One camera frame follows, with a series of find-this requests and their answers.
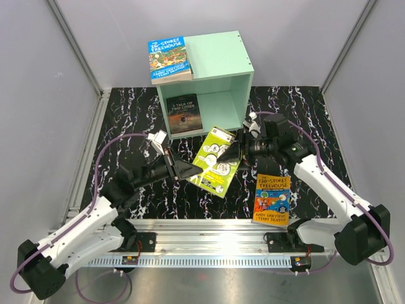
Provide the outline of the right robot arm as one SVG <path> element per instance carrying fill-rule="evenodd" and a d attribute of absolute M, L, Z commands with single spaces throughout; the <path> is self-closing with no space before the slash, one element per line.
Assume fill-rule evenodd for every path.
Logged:
<path fill-rule="evenodd" d="M 288 225 L 285 240 L 293 251 L 311 245 L 335 250 L 347 263 L 363 261 L 378 266 L 393 262 L 390 212 L 382 204 L 373 206 L 344 184 L 323 162 L 315 141 L 299 140 L 295 123 L 279 113 L 266 111 L 261 124 L 251 112 L 238 130 L 235 141 L 218 162 L 240 161 L 250 167 L 260 158 L 271 158 L 307 184 L 333 211 L 338 224 L 302 219 Z"/>

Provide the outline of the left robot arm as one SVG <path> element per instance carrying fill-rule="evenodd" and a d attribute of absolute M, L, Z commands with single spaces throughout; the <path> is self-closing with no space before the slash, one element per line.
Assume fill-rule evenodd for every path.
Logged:
<path fill-rule="evenodd" d="M 140 188 L 165 179 L 184 180 L 202 171 L 171 149 L 141 167 L 121 166 L 95 203 L 40 241 L 28 239 L 19 245 L 18 274 L 38 299 L 49 298 L 95 257 L 135 247 L 137 230 L 128 218 Z"/>

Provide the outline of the lime green book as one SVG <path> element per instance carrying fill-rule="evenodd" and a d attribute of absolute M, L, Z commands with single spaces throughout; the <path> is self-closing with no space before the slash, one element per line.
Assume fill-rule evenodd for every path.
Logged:
<path fill-rule="evenodd" d="M 224 198 L 240 161 L 219 162 L 219 157 L 230 147 L 235 135 L 217 126 L 211 128 L 192 164 L 202 173 L 187 180 L 201 189 Z"/>

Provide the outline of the blue 26-Storey Treehouse book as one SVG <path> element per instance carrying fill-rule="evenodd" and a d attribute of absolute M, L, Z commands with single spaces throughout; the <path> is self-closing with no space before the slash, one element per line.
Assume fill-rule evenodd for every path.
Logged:
<path fill-rule="evenodd" d="M 191 80 L 183 36 L 149 41 L 148 53 L 152 84 Z"/>

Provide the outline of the dark Tale of Two Cities book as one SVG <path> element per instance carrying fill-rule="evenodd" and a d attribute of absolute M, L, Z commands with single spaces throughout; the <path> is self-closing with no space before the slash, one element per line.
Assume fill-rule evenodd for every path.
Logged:
<path fill-rule="evenodd" d="M 168 98 L 168 125 L 172 134 L 203 130 L 197 94 L 186 94 Z"/>

